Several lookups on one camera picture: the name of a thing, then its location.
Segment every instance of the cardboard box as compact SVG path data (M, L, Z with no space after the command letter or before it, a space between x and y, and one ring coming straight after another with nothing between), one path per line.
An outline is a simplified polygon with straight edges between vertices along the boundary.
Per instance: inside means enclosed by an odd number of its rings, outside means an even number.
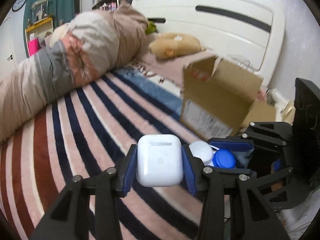
M250 122L275 120L276 110L255 101L262 78L223 59L207 57L183 70L181 122L198 136L225 138Z

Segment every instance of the clock face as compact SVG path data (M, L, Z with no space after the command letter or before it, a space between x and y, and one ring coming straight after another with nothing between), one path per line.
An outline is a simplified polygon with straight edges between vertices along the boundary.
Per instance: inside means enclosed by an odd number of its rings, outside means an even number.
M17 0L14 5L12 6L12 11L17 12L19 11L24 4L26 3L27 0Z

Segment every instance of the green plush toy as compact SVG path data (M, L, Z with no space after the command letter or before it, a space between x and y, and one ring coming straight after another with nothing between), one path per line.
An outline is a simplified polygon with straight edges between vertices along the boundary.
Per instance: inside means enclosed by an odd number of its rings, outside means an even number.
M149 21L148 27L146 28L146 34L151 34L151 33L155 33L155 32L158 32L157 26L155 25L154 22Z

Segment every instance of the plush toy tag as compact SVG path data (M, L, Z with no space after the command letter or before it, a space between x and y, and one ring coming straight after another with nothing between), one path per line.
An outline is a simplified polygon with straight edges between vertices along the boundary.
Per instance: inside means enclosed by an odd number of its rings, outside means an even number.
M181 41L182 40L182 36L178 35L174 38L175 41Z

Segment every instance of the metal pin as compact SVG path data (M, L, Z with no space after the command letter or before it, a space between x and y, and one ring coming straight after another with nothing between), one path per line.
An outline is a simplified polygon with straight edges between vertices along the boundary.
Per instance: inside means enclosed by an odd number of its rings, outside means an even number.
M244 174L240 174L239 175L239 180L241 180L241 181L247 181L248 180L248 176L247 175L244 175Z
M115 174L117 172L117 169L115 167L107 168L107 173L109 174Z
M81 181L82 179L82 176L81 175L75 175L72 177L72 181L73 182L78 182L78 181Z
M213 170L212 170L212 168L210 168L210 167L204 167L204 168L203 168L203 171L204 171L204 173L209 174L209 173L211 173Z

